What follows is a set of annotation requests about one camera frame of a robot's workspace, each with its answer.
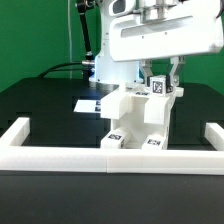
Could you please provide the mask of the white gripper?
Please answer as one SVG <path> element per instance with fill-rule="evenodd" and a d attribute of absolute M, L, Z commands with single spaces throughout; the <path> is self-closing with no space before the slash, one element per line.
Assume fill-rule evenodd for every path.
<path fill-rule="evenodd" d="M 167 89 L 179 86 L 186 55 L 217 53 L 221 50 L 220 0 L 186 0 L 168 4 L 159 18 L 156 5 L 140 8 L 139 13 L 119 16 L 110 24 L 109 47 L 114 61 L 140 62 L 146 86 L 153 76 L 150 60 L 169 58 L 172 65 Z"/>

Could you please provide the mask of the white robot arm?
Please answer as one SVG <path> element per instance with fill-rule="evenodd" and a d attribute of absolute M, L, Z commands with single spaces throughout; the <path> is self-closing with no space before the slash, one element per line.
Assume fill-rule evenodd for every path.
<path fill-rule="evenodd" d="M 139 83 L 148 60 L 216 53 L 224 46 L 224 0 L 96 0 L 101 49 L 90 83 Z"/>

